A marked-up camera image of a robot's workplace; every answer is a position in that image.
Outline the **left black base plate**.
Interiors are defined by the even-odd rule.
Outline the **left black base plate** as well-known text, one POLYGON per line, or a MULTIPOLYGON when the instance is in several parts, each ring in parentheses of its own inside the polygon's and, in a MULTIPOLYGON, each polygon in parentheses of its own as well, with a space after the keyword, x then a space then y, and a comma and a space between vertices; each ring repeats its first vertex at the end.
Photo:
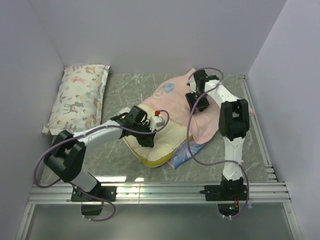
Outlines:
POLYGON ((104 199, 110 202, 116 200, 116 186, 99 186, 95 187, 91 192, 84 194, 78 187, 73 188, 71 194, 71 202, 99 202, 99 199, 104 199))

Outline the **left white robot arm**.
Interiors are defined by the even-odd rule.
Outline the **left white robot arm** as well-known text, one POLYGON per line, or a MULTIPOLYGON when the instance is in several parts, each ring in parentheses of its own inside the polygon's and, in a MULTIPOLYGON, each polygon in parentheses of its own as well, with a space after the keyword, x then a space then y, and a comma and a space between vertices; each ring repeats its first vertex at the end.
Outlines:
POLYGON ((146 111, 135 105, 130 111, 92 129, 77 133, 60 132, 53 143, 57 147, 44 157, 44 163, 60 180, 81 188, 85 198, 96 201, 102 196, 101 183, 83 170, 86 153, 105 142, 128 136, 133 136, 140 146, 152 148, 154 132, 165 122, 158 111, 148 116, 146 111))

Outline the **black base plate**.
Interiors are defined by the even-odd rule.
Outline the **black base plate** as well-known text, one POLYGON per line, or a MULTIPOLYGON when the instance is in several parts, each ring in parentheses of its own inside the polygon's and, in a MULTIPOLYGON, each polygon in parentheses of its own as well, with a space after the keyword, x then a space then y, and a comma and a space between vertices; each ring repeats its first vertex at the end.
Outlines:
POLYGON ((246 185, 241 185, 240 187, 205 185, 204 189, 200 190, 199 193, 205 195, 207 202, 245 201, 248 189, 246 185))
POLYGON ((99 199, 104 199, 110 202, 116 200, 116 186, 99 186, 95 187, 91 192, 84 194, 78 187, 73 188, 71 194, 71 202, 99 202, 99 199))

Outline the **cream yellow-edged pillow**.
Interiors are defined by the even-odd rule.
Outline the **cream yellow-edged pillow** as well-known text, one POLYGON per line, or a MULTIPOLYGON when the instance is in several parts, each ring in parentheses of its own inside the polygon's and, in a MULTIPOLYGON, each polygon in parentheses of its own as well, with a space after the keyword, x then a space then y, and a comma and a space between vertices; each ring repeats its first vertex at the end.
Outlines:
POLYGON ((166 127, 155 134, 154 147, 142 147, 133 136, 123 138, 131 152, 148 168, 167 163, 186 139, 187 127, 170 120, 166 127))

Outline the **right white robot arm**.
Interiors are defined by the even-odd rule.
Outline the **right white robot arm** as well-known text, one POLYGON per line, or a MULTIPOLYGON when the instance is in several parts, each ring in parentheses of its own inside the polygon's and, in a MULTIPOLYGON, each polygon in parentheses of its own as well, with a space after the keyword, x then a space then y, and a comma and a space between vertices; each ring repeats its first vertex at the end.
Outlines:
POLYGON ((223 74, 221 77, 208 75, 206 70, 206 67, 196 70, 188 78, 190 92, 185 97, 190 107, 190 117, 187 130, 190 129, 194 112, 206 110, 210 105, 208 97, 213 99, 219 107, 218 131, 225 147, 225 160, 215 163, 224 164, 224 167, 220 185, 214 194, 231 200, 249 193, 249 188, 244 185, 247 175, 242 166, 243 144, 250 129, 249 104, 222 85, 223 74))

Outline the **pink pillowcase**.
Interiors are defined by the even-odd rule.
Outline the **pink pillowcase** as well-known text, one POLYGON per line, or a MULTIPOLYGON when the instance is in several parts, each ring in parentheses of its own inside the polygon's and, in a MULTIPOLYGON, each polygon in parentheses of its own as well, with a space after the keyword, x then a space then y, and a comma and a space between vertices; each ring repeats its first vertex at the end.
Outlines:
MULTIPOLYGON (((166 110, 170 120, 185 127, 188 125, 191 109, 185 97, 190 91, 188 79, 196 70, 192 68, 188 73, 163 82, 152 96, 148 97, 143 105, 152 110, 166 110)), ((218 131, 220 107, 212 98, 208 98, 209 107, 203 112, 196 112, 189 127, 189 144, 195 155, 209 142, 218 131)), ((174 152, 170 162, 175 169, 191 158, 187 144, 183 142, 174 152)))

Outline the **aluminium mounting rail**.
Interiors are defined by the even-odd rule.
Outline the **aluminium mounting rail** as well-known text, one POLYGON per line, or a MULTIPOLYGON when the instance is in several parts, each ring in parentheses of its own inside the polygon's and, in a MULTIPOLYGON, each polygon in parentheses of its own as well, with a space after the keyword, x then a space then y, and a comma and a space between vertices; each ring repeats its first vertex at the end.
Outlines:
MULTIPOLYGON (((205 204, 200 193, 206 184, 201 182, 107 182, 102 186, 116 187, 115 204, 205 204)), ((67 183, 41 189, 31 188, 27 203, 30 205, 72 204, 73 187, 67 183)), ((283 182, 254 182, 249 187, 250 203, 290 203, 291 198, 283 182)))

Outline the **white patterned pillow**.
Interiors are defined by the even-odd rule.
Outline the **white patterned pillow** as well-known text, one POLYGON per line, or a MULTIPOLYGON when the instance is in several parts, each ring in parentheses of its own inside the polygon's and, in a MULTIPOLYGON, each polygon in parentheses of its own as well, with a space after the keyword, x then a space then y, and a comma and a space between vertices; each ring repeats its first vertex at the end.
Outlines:
POLYGON ((64 130, 77 133, 99 126, 109 68, 103 64, 65 67, 56 100, 42 133, 56 136, 64 130))

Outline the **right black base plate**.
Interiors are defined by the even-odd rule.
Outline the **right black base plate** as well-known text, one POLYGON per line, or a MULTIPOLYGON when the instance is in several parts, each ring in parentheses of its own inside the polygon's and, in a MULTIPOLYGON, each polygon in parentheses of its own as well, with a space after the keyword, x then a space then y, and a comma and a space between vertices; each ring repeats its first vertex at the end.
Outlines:
POLYGON ((248 189, 246 185, 241 185, 240 187, 205 185, 204 189, 200 190, 199 193, 205 195, 207 202, 245 201, 248 189))

